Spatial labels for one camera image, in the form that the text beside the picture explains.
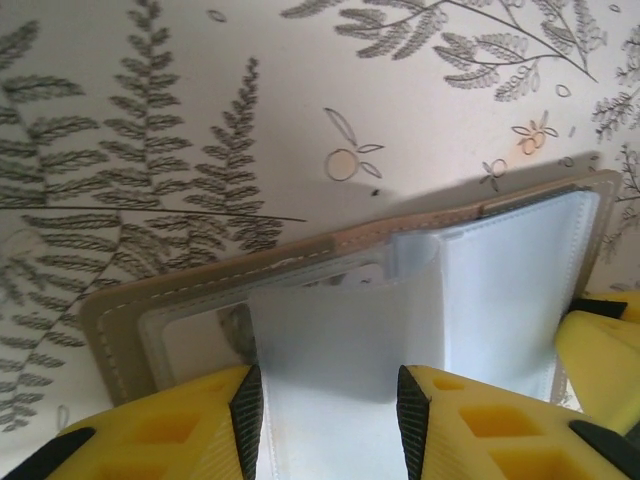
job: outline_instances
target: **leaf drawing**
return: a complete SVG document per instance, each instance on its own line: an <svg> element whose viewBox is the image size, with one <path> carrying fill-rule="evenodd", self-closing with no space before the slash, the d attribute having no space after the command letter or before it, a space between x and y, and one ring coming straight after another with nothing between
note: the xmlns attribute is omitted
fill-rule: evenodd
<svg viewBox="0 0 640 480"><path fill-rule="evenodd" d="M139 34L129 35L129 45L137 58L121 60L126 74L115 75L125 95L110 97L113 105L127 117L112 118L104 123L121 140L101 141L100 145L113 157L129 165L101 172L115 185L110 191L94 195L104 204L120 208L158 208L162 197L190 188L188 183L162 180L163 176L188 168L176 157L163 154L190 147L189 140L164 135L162 132L184 123L182 117L161 110L179 105L180 101L167 91L180 79L165 69L173 62L171 51L159 51L171 38L166 27L158 27L162 13L157 1L136 2L139 7L128 12Z"/></svg>
<svg viewBox="0 0 640 480"><path fill-rule="evenodd" d="M305 18L317 15L324 10L340 5L346 0L304 0L297 7L289 8L282 12L284 18Z"/></svg>
<svg viewBox="0 0 640 480"><path fill-rule="evenodd" d="M260 193L260 189L254 185L256 175L249 168L256 161L250 154L250 148L254 143L250 134L253 131L254 110L258 102L258 60L250 58L246 68L247 73L238 91L239 98L231 103L231 111L223 114L226 128L211 127L217 144L202 149L215 162L196 165L196 170L201 175L193 180L193 185L202 193L188 195L185 201L206 210L237 216L230 218L226 224L211 224L190 217L189 231L192 240L198 236L202 238L203 233L206 235L216 232L218 238L230 238L240 243L241 250L253 252L275 245L283 223L278 219L256 216L264 203L254 199ZM338 122L336 126L339 129L344 129L341 132L347 140L355 140L353 131L339 114L327 114L333 122ZM204 258L208 258L210 262L217 259L216 252L222 250L224 245L218 242L192 245L192 248L196 247L198 256L202 258L204 253Z"/></svg>
<svg viewBox="0 0 640 480"><path fill-rule="evenodd" d="M496 87L495 100L515 101L540 85L541 61L560 59L596 81L588 66L591 52L606 45L607 34L597 25L587 0L573 0L573 12L568 12L569 0L360 0L366 8L342 8L345 23L336 25L335 32L368 45L357 50L359 58L389 56L403 60L417 54L449 21L449 12L464 10L478 20L489 22L501 30L497 33L464 39L455 33L445 33L445 45L434 51L460 74L445 75L450 86L461 89L493 87L507 71L509 81ZM324 13L341 1L305 0L281 13L287 19L303 19ZM538 9L544 19L539 28L525 29L518 16L531 15ZM535 51L527 53L529 44Z"/></svg>
<svg viewBox="0 0 640 480"><path fill-rule="evenodd" d="M616 78L621 85L631 86L640 81L640 25L631 31L622 49L627 54L627 64L616 69Z"/></svg>
<svg viewBox="0 0 640 480"><path fill-rule="evenodd" d="M596 128L599 141L602 141L603 138L611 140L614 132L629 123L629 119L636 109L633 104L636 95L637 93L629 95L628 93L620 92L617 97L612 99L604 98L596 102L591 120L600 123Z"/></svg>
<svg viewBox="0 0 640 480"><path fill-rule="evenodd" d="M80 85L65 78L9 76L9 67L29 51L38 32L39 24L34 21L0 38L0 207L4 208L45 207L106 187L91 175L82 185L51 182L52 175L63 174L71 166L89 166L107 158L95 150L46 152L62 138L99 128L89 117L40 117L30 124L24 117L23 104L84 95ZM19 127L22 139L1 138L4 125Z"/></svg>
<svg viewBox="0 0 640 480"><path fill-rule="evenodd" d="M640 229L640 152L625 143L616 161L620 162L622 173L622 190L616 201L625 208L615 230L604 239L603 256L607 263L613 261L624 239Z"/></svg>
<svg viewBox="0 0 640 480"><path fill-rule="evenodd" d="M0 70L10 67L31 48L38 30L38 22L28 22L15 32L0 37Z"/></svg>
<svg viewBox="0 0 640 480"><path fill-rule="evenodd" d="M375 165L369 162L360 162L360 167L369 175L373 175L376 178L382 178L382 173L380 173L380 170L378 170Z"/></svg>
<svg viewBox="0 0 640 480"><path fill-rule="evenodd" d="M300 221L259 215L264 202L257 198L250 152L258 80L253 58L238 98L222 115L224 124L211 129L215 144L203 148L213 161L197 165L193 182L176 178L176 172L190 170L178 153L191 142L169 132L184 123L168 110L180 104L168 91L179 80L166 71L173 55L158 51L170 32L156 25L162 13L157 1L134 3L128 15L137 31L128 42L135 55L121 61L125 71L114 78L122 94L109 99L122 115L104 122L107 128L101 131L111 137L99 142L101 149L57 148L59 141L66 143L63 139L99 128L90 117L48 109L46 117L24 115L24 105L31 102L84 95L80 85L65 78L9 75L37 40L38 22L0 37L0 209L47 210L20 217L37 231L45 250L33 257L9 256L0 265L0 290L21 307L10 317L16 332L0 334L0 346L24 355L24 360L0 357L0 372L14 377L0 382L0 392L7 394L0 400L3 432L25 427L37 414L52 380L43 369L65 364L55 350L84 345L76 314L90 293L215 262L230 242L248 252L272 248L285 220ZM21 136L3 138L5 127ZM107 162L111 165L100 169ZM89 173L68 175L87 167ZM163 197L175 194L184 194L192 209L166 209ZM84 195L104 205L92 211L80 203ZM73 204L58 203L67 200ZM123 220L127 210L147 213L133 223ZM47 353L38 350L42 345Z"/></svg>
<svg viewBox="0 0 640 480"><path fill-rule="evenodd" d="M376 150L381 150L383 148L384 148L383 145L377 145L375 143L367 143L366 145L361 145L360 147L358 147L356 152L363 153L363 154L371 153L371 152L375 152Z"/></svg>
<svg viewBox="0 0 640 480"><path fill-rule="evenodd" d="M333 110L332 108L325 108L325 113L331 120L331 123L335 125L338 131L342 134L347 142L349 142L354 147L358 146L358 141L356 140L356 134L353 133L353 129L349 122L338 112Z"/></svg>
<svg viewBox="0 0 640 480"><path fill-rule="evenodd" d="M219 10L207 10L207 15L214 22L225 23L227 21L227 17Z"/></svg>

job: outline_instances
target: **berry drawing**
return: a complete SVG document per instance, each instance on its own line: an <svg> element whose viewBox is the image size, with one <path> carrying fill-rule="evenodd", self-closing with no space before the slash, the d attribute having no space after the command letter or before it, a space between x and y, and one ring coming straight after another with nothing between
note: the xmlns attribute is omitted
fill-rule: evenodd
<svg viewBox="0 0 640 480"><path fill-rule="evenodd" d="M329 120L331 120L331 123L335 125L340 134L350 144L349 148L338 148L327 155L324 164L327 176L336 182L344 182L358 173L358 170L362 169L369 175L382 178L382 173L380 173L377 167L369 162L363 162L358 155L375 152L376 150L384 148L384 146L375 143L359 145L351 125L349 125L349 122L347 122L340 113L331 108L325 108L324 111L329 117Z"/></svg>
<svg viewBox="0 0 640 480"><path fill-rule="evenodd" d="M511 130L522 137L518 142L518 145L522 147L522 153L531 155L536 150L541 149L547 140L547 136L558 138L558 131L555 128L547 127L548 120L549 112L545 110L539 123L531 120L529 127L511 127Z"/></svg>
<svg viewBox="0 0 640 480"><path fill-rule="evenodd" d="M503 159L498 158L491 162L489 165L487 162L482 162L482 168L487 173L484 177L480 179L480 184L489 181L491 188L493 188L496 192L500 191L500 186L498 185L498 179L503 177L505 173L507 173L507 162Z"/></svg>

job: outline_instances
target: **black rubber pad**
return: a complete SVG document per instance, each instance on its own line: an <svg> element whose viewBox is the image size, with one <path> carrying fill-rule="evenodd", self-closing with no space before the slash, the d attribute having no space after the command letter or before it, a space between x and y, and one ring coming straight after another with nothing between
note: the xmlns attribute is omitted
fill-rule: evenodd
<svg viewBox="0 0 640 480"><path fill-rule="evenodd" d="M588 298L577 298L569 305L569 312L580 310L582 312L595 313L603 317L619 319L624 314L628 303L610 302L608 300L591 300Z"/></svg>
<svg viewBox="0 0 640 480"><path fill-rule="evenodd" d="M398 372L397 402L398 426L408 478L420 480L429 428L429 399L404 365Z"/></svg>
<svg viewBox="0 0 640 480"><path fill-rule="evenodd" d="M629 440L634 447L640 450L640 420L627 432L624 438Z"/></svg>
<svg viewBox="0 0 640 480"><path fill-rule="evenodd" d="M569 427L631 480L640 480L640 450L623 436L584 420L572 420Z"/></svg>
<svg viewBox="0 0 640 480"><path fill-rule="evenodd" d="M95 433L95 429L86 427L54 438L18 465L4 480L45 480Z"/></svg>
<svg viewBox="0 0 640 480"><path fill-rule="evenodd" d="M255 480L264 408L262 374L253 365L229 404L240 468L245 480Z"/></svg>

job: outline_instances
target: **stitched seam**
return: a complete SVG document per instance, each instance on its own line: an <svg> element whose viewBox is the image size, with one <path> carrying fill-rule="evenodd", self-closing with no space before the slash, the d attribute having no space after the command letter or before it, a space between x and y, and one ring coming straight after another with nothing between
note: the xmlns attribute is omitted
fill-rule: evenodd
<svg viewBox="0 0 640 480"><path fill-rule="evenodd" d="M356 237L354 239L344 241L344 242L338 244L338 246L342 247L342 246L345 246L345 245L357 244L358 242L361 242L362 240L364 240L366 238L369 238L371 236L377 236L377 235L388 234L388 233L395 233L395 232L400 232L400 231L405 231L405 230L415 230L417 228L423 228L423 227L427 227L427 226L439 226L439 225L442 225L443 223L447 223L448 221L465 220L465 219L469 219L469 218L472 218L472 217L475 217L475 213L473 213L473 212L465 214L465 215L452 216L452 217L449 217L447 220L434 220L434 221L429 221L429 222L422 222L422 223L415 224L415 225L408 225L406 227L397 227L397 228L392 228L392 229L383 229L383 230L379 230L379 231L376 231L376 232L369 232L367 234L361 235L361 236ZM320 256L320 255L325 255L327 253L331 253L331 250L323 250L323 251L320 251L320 252L310 253L308 255L301 255L299 257L291 259L291 261L287 262L287 265L291 265L292 263L299 263L299 262L301 262L303 260L314 258L314 257ZM171 295L171 294L174 294L174 293L186 292L188 290L192 290L192 289L199 288L199 287L211 286L211 285L215 285L215 284L220 283L220 282L224 282L226 280L231 280L231 279L235 279L235 278L242 278L242 277L245 277L247 275L252 275L254 273L260 273L260 272L264 272L264 271L267 271L267 270L277 270L278 263L276 263L275 265L276 265L276 267L274 267L273 265L268 265L266 267L258 268L258 269L255 269L255 270L250 270L250 271L247 271L247 272L238 273L238 274L235 274L235 275L229 275L227 277L219 278L219 279L216 279L216 280L210 280L208 282L202 282L202 283L198 283L196 285L190 285L188 287L181 287L181 288L174 289L174 290L168 290L168 291L162 292L162 293L156 293L156 294L152 295L151 297L149 297L148 299L147 298L138 299L138 300L132 300L132 301L127 302L127 303L122 303L122 304L117 305L117 306L115 306L113 308L105 310L102 314L100 314L100 316L98 317L98 320L96 322L96 330L97 330L98 336L100 338L100 344L103 347L105 356L107 358L109 366L111 367L111 371L114 374L114 377L116 379L116 383L117 383L118 388L120 390L121 398L125 402L129 401L129 393L128 393L128 391L126 389L126 386L124 384L124 380L123 380L123 378L122 378L122 376L120 374L120 370L119 370L118 364L117 364L117 362L116 362L116 360L114 358L113 351L111 350L111 345L109 344L109 340L106 337L106 333L105 333L105 329L104 329L104 318L107 315L109 315L110 313L115 312L117 310L120 310L120 309L122 309L124 307L127 307L129 305L132 305L132 304L135 304L135 303L139 303L139 302L142 302L142 301L146 301L146 300L149 300L149 299L152 300L152 299L155 299L155 298L164 297L166 295Z"/></svg>
<svg viewBox="0 0 640 480"><path fill-rule="evenodd" d="M610 210L611 205L614 201L613 198L613 181L612 180L606 180L606 181L602 181L602 182L598 182L595 183L595 185L601 185L603 183L607 183L609 186L609 190L607 192L607 200L605 202L605 204L603 205L602 208L602 212L607 212ZM592 238L599 238L602 236L602 234L604 233L604 227L607 223L607 221L609 220L609 217L607 215L602 215L602 218L600 218L600 220L598 221L597 225L593 226L593 234L592 234ZM587 246L588 249L590 249L589 252L586 253L585 255L585 260L584 260L584 264L585 265L590 265L593 260L595 259L596 253L598 252L598 249L600 248L600 243L601 242L594 242L593 245L591 245L590 247Z"/></svg>
<svg viewBox="0 0 640 480"><path fill-rule="evenodd" d="M609 196L610 196L611 195L611 191L613 190L613 182L611 180L603 180L602 182L596 182L596 183L592 184L592 186L595 187L595 186L600 185L602 183L608 183L609 184L609 186L610 186ZM544 199L551 198L551 197L554 197L554 196L557 196L557 195L559 195L559 194L550 194L550 195L546 195L546 196L544 196L542 198L533 199L533 200L531 200L531 202L528 202L528 203L525 203L525 204L513 205L511 207L505 207L505 208L497 210L495 212L495 214L504 213L504 212L508 212L508 211L511 211L511 210L516 210L518 208L523 208L523 207L525 207L527 205L531 205L531 204L540 202L540 201L542 201ZM612 199L607 200L607 203L606 203L605 208L603 209L603 211L606 210L606 208L609 207L611 201L612 201ZM472 213L468 213L468 214L465 214L465 215L452 216L452 217L449 217L448 220L471 219L471 218L475 218L475 215L476 214L474 212L472 212ZM392 229L386 229L386 230L383 229L383 230L379 230L379 231L376 231L376 232L369 232L367 234L361 235L361 236L356 237L354 239L341 242L340 244L338 244L338 246L339 247L343 247L343 246L346 246L346 245L358 244L359 242L362 242L363 240L365 240L365 239L367 239L369 237L372 237L372 236L377 236L377 235L381 235L381 234L388 234L388 233L396 233L396 232L401 232L401 231L406 231L406 230L415 230L417 228L424 228L424 227L427 227L427 226L439 226L439 225L442 225L443 223L446 223L446 222L447 222L446 220L435 220L435 221L431 221L431 222L422 222L422 223L419 223L419 224L416 224L416 225L408 225L406 227L397 227L395 229L393 229L393 228ZM605 222L605 219L603 218L603 219L600 220L600 222L598 222L598 225L596 226L597 235L598 236L600 235L602 229L604 228L604 222ZM589 254L588 254L588 261L589 262L591 262L591 259L595 255L596 251L597 251L597 245L593 246L591 248L591 252L589 252ZM292 259L292 261L290 263L288 263L288 265L291 265L292 263L299 263L299 262L301 262L303 260L307 260L307 259L310 259L310 258L313 258L313 257L317 257L317 256L320 256L320 255L324 255L324 254L327 254L327 253L330 253L330 252L331 252L331 250L323 250L323 251L320 251L320 252L311 253L309 255L301 255L299 257L296 257L296 258ZM231 280L231 279L235 279L235 278L242 278L242 277L245 277L247 275L252 275L254 273L260 273L260 272L267 271L267 270L277 270L277 266L274 267L273 265L268 265L268 266L263 267L263 268L259 268L259 269L255 269L255 270L251 270L251 271L247 271L247 272L238 273L238 274L235 274L235 275L230 275L228 277L220 278L220 279L217 279L217 280L211 280L211 281L202 282L202 283L199 283L199 284L196 284L196 285L190 285L188 287L181 287L181 288L174 289L174 290L168 290L166 292L157 293L155 295L152 295L151 297L149 297L149 299L160 298L160 297L163 297L163 296L166 296L166 295L171 295L171 294L174 294L174 293L181 293L181 292L185 292L185 291L192 290L192 289L199 288L199 287L211 286L211 285L215 285L215 284L220 283L220 282L224 282L226 280ZM120 370L118 368L117 362L116 362L116 360L115 360L115 358L113 356L113 351L111 350L111 346L109 345L109 341L106 338L106 333L105 333L105 330L104 330L104 318L107 315L109 315L111 312L114 312L116 310L122 309L122 308L127 307L129 305L132 305L134 303L139 303L139 302L146 301L146 300L147 299L144 299L144 300L132 300L130 302L123 303L123 304L117 305L117 306L115 306L113 308L110 308L108 310L105 310L102 314L100 314L100 316L98 317L97 322L96 322L96 330L98 332L98 336L99 336L99 339L100 339L100 344L103 347L105 357L107 359L107 362L109 363L109 366L111 367L111 371L112 371L112 373L113 373L113 375L114 375L114 377L116 379L116 383L117 383L118 388L120 390L120 395L121 395L121 397L122 397L122 399L124 401L128 401L129 400L129 394L128 394L126 386L124 384L124 380L123 380L123 378L122 378L122 376L120 374Z"/></svg>
<svg viewBox="0 0 640 480"><path fill-rule="evenodd" d="M580 238L579 238L579 232L580 232L580 223L583 222L584 220L584 215L585 215L585 202L584 200L580 203L580 209L578 211L578 215L576 216L577 221L577 228L575 228L574 232L573 232L573 238L571 239L571 249L570 249L570 260L569 260L569 265L567 267L565 276L564 276L564 287L562 289L562 303L563 305L566 303L567 301L567 296L569 293L569 286L571 285L571 279L572 277L574 278L574 288L575 288L575 282L577 282L578 278L580 277L580 273L581 273L581 269L582 267L575 273L573 273L573 269L574 269L574 265L576 263L576 258L577 258L577 254L578 254L578 243L580 242ZM581 250L581 253L583 253L584 257L586 257L586 250L589 246L589 242L586 242ZM553 379L555 378L555 375L557 373L557 365L558 365L558 357L557 355L554 353L553 355L553 360L551 360L550 365L547 367L547 370L545 371L545 375L544 375L544 385L549 385L550 384L550 391L549 391L549 397L553 397Z"/></svg>
<svg viewBox="0 0 640 480"><path fill-rule="evenodd" d="M277 282L282 282L282 281L285 281L285 280L291 280L293 278L300 277L302 275L313 274L315 272L319 272L321 270L325 270L325 269L330 268L330 267L343 266L345 268L349 268L350 269L350 268L356 266L358 264L359 260L360 260L359 258L352 258L352 259L349 259L349 260L336 259L335 261L325 262L325 263L321 264L320 266L309 268L309 269L305 269L302 272L300 272L299 270L296 270L294 272L291 272L291 274L289 274L289 275L285 275L285 276L282 276L282 277L278 278L277 280L276 279L269 279L263 285L261 285L261 287L271 286L276 281ZM226 299L228 297L231 297L231 296L242 295L242 294L250 292L253 288L255 288L255 287L254 286L248 286L248 287L243 287L243 288L240 288L240 287L234 288L230 292L226 292L226 293L223 293L221 295L217 295L215 297L215 300L224 300L224 299ZM175 312L177 310L183 310L184 308L194 307L196 305L201 305L203 303L211 302L213 300L214 299L212 299L211 296L208 295L205 298L199 298L197 300L192 300L191 302L189 302L187 304L181 303L180 305L164 309L164 311L162 313L162 316L167 315L168 313ZM147 335L146 331L140 331L140 337L144 337L144 338L149 340L148 345L150 345L150 350L151 350L150 353L154 356L154 363L155 363L155 359L157 359L159 357L162 357L162 352L158 351L158 347L157 347L156 342L152 342L150 340L150 337L149 337L149 335ZM167 377L166 373L165 372L162 372L162 373L163 373L163 378L166 379L166 377Z"/></svg>
<svg viewBox="0 0 640 480"><path fill-rule="evenodd" d="M273 422L271 421L271 408L269 408L270 391L269 380L266 377L262 377L262 385L264 392L264 421L266 423L267 432L269 435L269 456L271 457L271 475L274 480L280 479L280 471L278 470L278 452L275 446L275 439L273 436Z"/></svg>

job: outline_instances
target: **white stitching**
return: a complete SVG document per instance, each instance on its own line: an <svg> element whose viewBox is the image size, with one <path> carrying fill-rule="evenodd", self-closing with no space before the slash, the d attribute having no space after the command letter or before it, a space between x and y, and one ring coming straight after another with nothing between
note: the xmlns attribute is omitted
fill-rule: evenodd
<svg viewBox="0 0 640 480"><path fill-rule="evenodd" d="M609 189L609 196L611 196L611 192L613 190L613 182L611 180L604 180L602 182L596 182L596 183L592 184L591 187L594 188L597 185L601 185L602 183L608 183L610 185L611 188ZM537 203L537 202L539 202L539 201L541 201L543 199L550 198L550 197L553 197L553 196L556 196L556 195L557 194L550 194L550 195L547 195L547 196L542 197L542 198L538 197L538 198L535 198L534 200L532 200L530 203ZM603 211L605 211L606 208L609 207L611 201L612 201L612 199L609 198L609 200L607 201ZM511 207L506 207L506 208L503 208L503 209L499 209L495 213L496 214L497 213L504 213L504 212L507 212L507 211L510 211L510 210L515 210L517 208L522 208L525 205L523 205L523 204L513 205ZM413 230L413 229L423 228L423 227L428 227L428 226L439 226L439 225L442 225L444 223L450 223L451 221L454 221L454 220L466 220L466 219L473 219L473 218L477 218L477 212L475 212L475 211L471 212L471 213L467 213L465 215L451 216L451 217L448 217L446 219L439 219L439 220L430 221L430 222L422 222L422 223L417 224L417 225L407 225L405 227L397 227L395 229L379 230L379 231L376 231L376 232L369 232L369 233L366 233L366 234L361 235L359 237L353 238L351 240L347 240L347 241L341 242L340 244L338 244L338 246L339 247L344 247L344 246L351 245L351 244L357 244L357 243L363 241L366 238L378 236L378 235L381 235L381 234L396 233L396 232L401 232L401 231L406 231L406 230ZM605 222L604 218L600 220L600 222L599 222L599 224L597 226L597 236L600 236L600 234L601 234L601 232L602 232L602 230L604 228L604 222ZM595 252L597 251L597 247L598 247L598 245L595 245L595 246L591 247L591 252L588 254L588 257L587 257L589 263L591 262L593 256L595 255ZM307 259L310 259L310 258L313 258L313 257L317 257L317 256L320 256L320 255L325 255L325 254L330 253L330 252L331 252L331 250L323 250L323 251L320 251L320 252L311 253L309 255L301 255L299 257L296 257L296 258L292 259L293 261L291 263L298 263L298 262L301 262L303 260L307 260ZM274 268L274 265L268 265L266 267L258 268L258 269L255 269L255 270L250 270L250 271L247 271L247 272L238 273L238 274L235 274L235 275L230 275L228 277L219 278L219 279L216 279L216 280L211 280L209 282L202 282L202 283L198 283L196 285L190 285L188 287L181 287L181 288L178 288L178 289L175 289L175 290L168 290L166 292L156 293L155 295L152 295L148 299L145 298L143 300L142 299L140 299L140 300L132 300L130 302L123 303L123 304L117 305L117 306L115 306L113 308L110 308L108 310L105 310L102 314L100 314L100 316L98 317L98 319L96 321L96 330L98 332L98 337L100 339L100 343L101 343L101 345L102 345L102 347L104 349L104 354L105 354L105 357L107 359L107 362L109 363L109 366L111 367L111 371L112 371L112 373L113 373L113 375L115 377L115 380L116 380L116 382L118 384L118 388L120 390L120 395L121 395L122 399L125 402L128 401L129 400L129 394L128 394L126 386L124 384L124 380L122 379L122 376L120 375L120 370L118 368L118 364L117 364L116 359L115 359L115 357L113 355L113 351L111 350L111 346L109 345L109 341L108 341L108 339L106 337L106 333L105 333L105 330L104 330L104 318L107 315L109 315L111 312L114 312L116 310L119 310L121 308L127 307L129 305L132 305L134 303L138 303L138 302L141 302L141 301L160 298L160 297L164 297L166 295L171 295L171 294L174 294L174 293L181 293L181 292L185 292L185 291L192 290L192 289L199 288L199 287L211 286L211 285L215 285L215 284L220 283L220 282L224 282L226 280L232 280L232 279L235 279L235 278L242 278L242 277L245 277L247 275L254 274L254 273L260 273L260 272L264 272L264 271L267 271L267 270L275 270L275 269L278 269L278 267L281 267L281 266L283 266L283 265L282 264L278 265L276 263L275 264L275 268Z"/></svg>
<svg viewBox="0 0 640 480"><path fill-rule="evenodd" d="M296 277L300 277L302 275L313 274L315 272L318 272L318 271L321 271L321 270L326 270L327 268L331 268L331 267L335 268L335 267L339 266L341 268L344 267L344 268L350 269L351 267L354 267L354 266L357 265L359 259L360 259L359 257L358 258L351 258L351 259L347 259L347 260L338 258L338 259L335 259L333 261L322 262L318 266L315 266L315 267L312 267L312 268L305 268L302 272L299 271L299 270L295 270L295 271L291 272L289 275L280 276L280 277L278 277L278 281L282 282L282 281L285 281L285 280L295 279ZM275 279L266 280L262 286L271 286L271 285L273 285L274 281L275 281ZM253 287L251 287L251 286L243 287L243 288L240 288L240 287L233 288L233 289L230 289L229 292L223 293L221 295L217 295L215 297L215 300L216 301L221 301L221 300L224 300L224 299L226 299L228 297L231 297L231 296L242 295L244 293L249 292L252 288ZM165 309L163 309L162 315L166 315L168 313L175 312L176 310L183 310L183 309L185 309L187 307L193 307L193 306L201 305L203 303L207 303L207 302L211 302L211 301L212 301L211 295L207 295L204 298L200 297L197 300L192 300L191 302L189 302L187 304L181 303L181 304L179 304L179 305L177 305L175 307L165 308ZM144 335L145 338L147 338L147 339L149 338L149 336L146 335L146 332L140 332L140 336L142 336L142 335ZM154 355L156 357L160 356L157 353L157 345L155 343L153 343L151 345L151 349L153 350L153 353L154 353Z"/></svg>
<svg viewBox="0 0 640 480"><path fill-rule="evenodd" d="M362 241L365 238L371 237L371 236L377 236L377 235L381 235L381 234L388 234L388 233L395 233L395 232L400 232L400 231L404 231L404 230L410 230L410 229L416 229L416 228L423 228L423 227L428 227L428 226L439 226L443 223L447 223L450 221L457 221L457 220L465 220L465 219L469 219L469 218L473 218L476 216L475 212L472 213L468 213L465 215L458 215L458 216L451 216L448 217L447 219L442 219L442 220L436 220L436 221L430 221L430 222L422 222L416 225L410 225L410 226L406 226L406 227L398 227L395 229L389 229L389 230L379 230L376 232L369 232L367 234L361 235L360 237L356 237L354 239L342 242L340 244L338 244L339 247L345 246L345 245L350 245L353 243L357 243L359 241ZM291 265L292 263L298 263L301 262L303 260L307 260L313 257L317 257L320 255L325 255L327 253L331 253L331 250L323 250L321 252L314 252L314 253L310 253L308 255L301 255L299 257L293 258L292 262L287 263L287 266ZM188 287L181 287L175 290L168 290L166 292L162 292L162 293L156 293L155 295L152 295L149 298L145 298L145 299L136 299L136 300L132 300L130 302L127 303L122 303L120 305L117 305L113 308L110 308L108 310L105 310L102 314L100 314L100 316L98 317L97 321L96 321L96 330L98 332L98 336L100 339L100 343L104 349L104 353L105 356L107 358L107 362L109 363L109 366L111 367L111 371L115 376L115 380L118 384L118 388L120 390L120 396L121 398L126 402L129 400L129 393L127 392L126 386L124 384L124 380L120 374L120 370L118 368L118 364L116 362L115 356L113 355L113 351L111 350L111 345L109 345L109 340L106 336L106 332L104 329L104 318L109 315L110 313L119 310L121 308L127 307L129 305L132 305L134 303L138 303L138 302L142 302L142 301L146 301L149 299L155 299L155 298L160 298L160 297L164 297L166 295L171 295L174 293L181 293L181 292L185 292L188 290L192 290L195 288L199 288L199 287L205 287L205 286L211 286L211 285L215 285L217 283L220 282L224 282L226 280L231 280L231 279L235 279L235 278L241 278L241 277L245 277L247 275L251 275L254 273L259 273L259 272L263 272L263 271L267 271L267 270L277 270L279 267L283 266L283 264L275 264L274 265L268 265L266 267L262 267L262 268L258 268L255 270L250 270L247 272L243 272L243 273L238 273L235 275L230 275L228 277L224 277L224 278L219 278L216 280L211 280L209 282L202 282L202 283L198 283L196 285L190 285Z"/></svg>

